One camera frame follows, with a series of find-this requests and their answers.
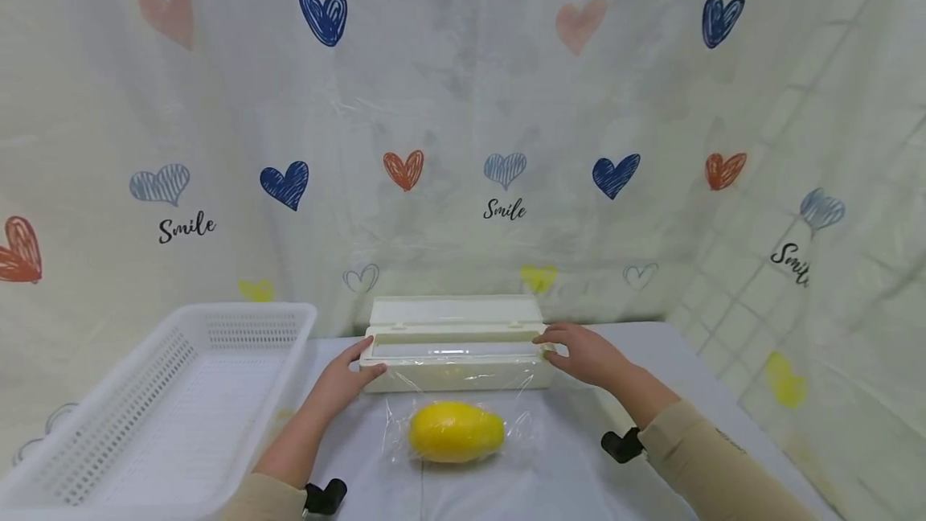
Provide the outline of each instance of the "fabric backdrop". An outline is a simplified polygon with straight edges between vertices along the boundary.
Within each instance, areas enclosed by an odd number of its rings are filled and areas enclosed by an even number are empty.
[[[170,310],[668,318],[848,519],[926,519],[921,0],[0,0],[0,452]]]

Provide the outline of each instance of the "beige sleeve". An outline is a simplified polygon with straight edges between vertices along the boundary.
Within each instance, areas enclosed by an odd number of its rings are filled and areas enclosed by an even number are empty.
[[[686,400],[660,412],[639,438],[650,465],[701,521],[816,519]]]
[[[220,521],[298,521],[302,519],[306,492],[286,483],[250,473],[231,501],[219,513]]]

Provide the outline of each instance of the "heart pattern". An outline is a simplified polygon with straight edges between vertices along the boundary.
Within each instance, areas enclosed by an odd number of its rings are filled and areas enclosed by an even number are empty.
[[[812,234],[838,224],[846,216],[846,205],[841,199],[831,198],[822,187],[806,194],[801,202],[801,217],[810,226]]]
[[[623,190],[640,166],[640,154],[628,155],[617,166],[606,157],[602,157],[592,168],[592,180],[611,200]]]
[[[490,181],[501,184],[508,191],[508,186],[518,175],[524,173],[527,168],[527,156],[524,154],[511,154],[502,157],[500,154],[489,155],[486,164],[482,167],[482,173]]]
[[[653,276],[656,276],[658,271],[658,264],[647,264],[642,269],[635,265],[629,265],[624,269],[624,281],[627,282],[629,287],[640,291],[646,288],[646,285],[650,283],[650,280],[653,279]]]
[[[20,462],[23,462],[23,460],[29,456],[29,453],[38,447],[39,443],[45,440],[45,437],[52,434],[52,431],[57,428],[57,425],[66,420],[67,416],[74,412],[75,408],[77,408],[77,403],[67,403],[57,407],[45,420],[45,434],[41,438],[32,438],[31,441],[23,444],[23,446],[19,447],[17,452],[13,454],[13,466],[17,466]]]
[[[369,264],[360,273],[354,270],[347,270],[342,276],[343,281],[350,291],[355,293],[365,293],[373,289],[379,279],[379,266]]]
[[[736,181],[745,164],[747,164],[746,154],[733,155],[727,161],[724,161],[723,155],[720,154],[708,155],[704,163],[707,185],[711,186],[713,191],[724,190]]]
[[[701,35],[708,48],[717,48],[723,42],[736,21],[743,14],[747,0],[732,0],[726,6],[723,0],[706,0],[701,13]]]
[[[269,280],[238,280],[238,293],[248,302],[273,302],[273,283]]]
[[[32,224],[14,215],[7,219],[4,229],[7,246],[0,246],[0,281],[38,284],[42,279],[42,254]]]
[[[608,0],[591,0],[579,10],[574,4],[564,4],[556,13],[556,34],[568,50],[579,56],[608,13]]]
[[[299,0],[299,7],[315,38],[322,45],[338,44],[347,24],[347,0]]]
[[[288,209],[299,209],[299,199],[309,185],[309,166],[305,162],[292,162],[283,175],[273,167],[260,172],[260,186],[277,202]]]
[[[546,265],[541,269],[537,269],[532,265],[522,266],[522,282],[534,294],[543,294],[543,292],[553,287],[555,280],[555,266]]]
[[[138,8],[153,29],[193,51],[193,1],[138,0]]]
[[[775,401],[781,406],[794,409],[804,403],[808,388],[802,377],[793,374],[791,363],[780,352],[768,356],[765,363],[765,379],[772,389]]]
[[[179,163],[161,167],[158,174],[140,171],[129,180],[129,191],[142,202],[167,202],[177,207],[179,194],[190,183],[190,170]]]
[[[421,170],[424,169],[424,153],[422,150],[414,150],[404,162],[396,154],[385,154],[383,156],[383,165],[386,168],[386,173],[389,174],[398,187],[402,187],[405,191],[411,191],[411,188],[418,183]]]

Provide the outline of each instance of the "left hand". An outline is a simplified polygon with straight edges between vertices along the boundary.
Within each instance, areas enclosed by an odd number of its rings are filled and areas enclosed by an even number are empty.
[[[309,398],[305,399],[305,404],[311,405],[312,411],[327,422],[345,410],[365,386],[386,372],[385,364],[360,368],[357,372],[350,369],[350,364],[357,362],[360,352],[372,342],[373,337],[367,336],[337,355],[322,371],[312,387],[312,392],[309,393]]]

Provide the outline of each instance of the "table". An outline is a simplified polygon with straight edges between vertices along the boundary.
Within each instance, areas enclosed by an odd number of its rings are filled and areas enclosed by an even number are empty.
[[[674,328],[664,322],[590,327],[699,407],[820,519],[839,520]],[[300,379],[305,386],[291,394],[291,410],[330,359],[355,339],[311,342]],[[506,422],[525,422],[514,428],[516,437],[506,440],[503,453],[485,462],[421,465],[408,459],[402,421],[437,398],[486,404]],[[619,465],[604,453],[599,441],[610,429],[615,423],[591,388],[361,395],[330,426],[311,480],[322,488],[331,478],[345,481],[340,521],[696,519],[644,459]]]

